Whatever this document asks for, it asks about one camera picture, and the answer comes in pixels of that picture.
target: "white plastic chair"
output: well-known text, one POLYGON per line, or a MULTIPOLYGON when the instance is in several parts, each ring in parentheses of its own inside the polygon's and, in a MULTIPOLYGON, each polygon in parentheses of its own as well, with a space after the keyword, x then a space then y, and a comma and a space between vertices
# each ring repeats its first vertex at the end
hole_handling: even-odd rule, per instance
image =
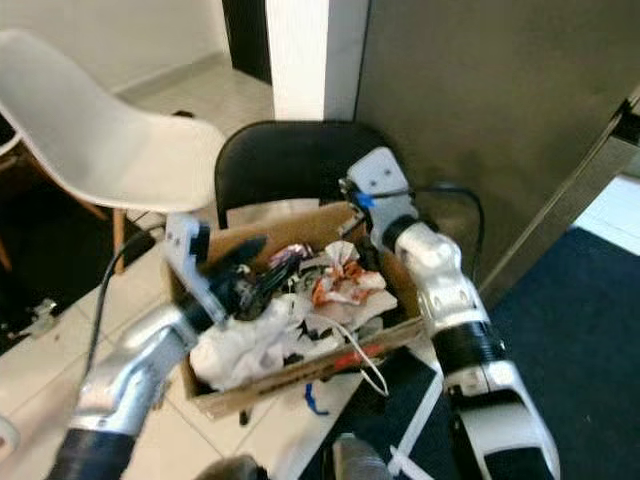
MULTIPOLYGON (((132 108, 24 31, 0 32, 0 111, 42 168, 82 200, 166 213, 215 198, 225 138, 214 126, 132 108)), ((115 218, 123 225, 121 210, 115 218)))

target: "white cable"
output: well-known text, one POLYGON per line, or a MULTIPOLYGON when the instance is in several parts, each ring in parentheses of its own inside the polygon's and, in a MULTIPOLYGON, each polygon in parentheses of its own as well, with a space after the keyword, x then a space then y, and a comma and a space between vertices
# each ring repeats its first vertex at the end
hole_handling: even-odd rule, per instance
POLYGON ((322 319, 326 320, 332 326, 336 327, 340 331, 340 333, 342 333, 345 337, 347 337, 349 339, 349 341, 353 345, 353 348, 355 348, 356 352, 358 352, 360 357, 362 357, 362 360, 364 360, 365 363, 371 367, 371 369, 374 371, 376 376, 380 379, 380 383, 382 384, 382 388, 380 388, 379 385, 376 385, 376 382, 374 382, 371 379, 369 374, 367 372, 365 372, 364 369, 361 368, 360 369, 360 374, 362 375, 362 377, 366 380, 366 382, 369 385, 371 385, 371 388, 373 388, 376 392, 378 392, 383 397, 388 397, 389 396, 389 387, 387 387, 387 381, 385 380, 384 375, 382 375, 382 373, 380 373, 380 370, 378 370, 378 367, 376 367, 373 364, 373 362, 371 361, 369 356, 366 353, 364 353, 364 350, 362 350, 362 347, 360 347, 360 344, 358 343, 358 341, 355 338, 353 338, 353 335, 351 335, 349 330, 344 328, 342 325, 340 325, 338 322, 336 322, 333 318, 325 317, 324 315, 318 315, 317 313, 313 313, 311 315, 313 317, 322 318, 322 319))

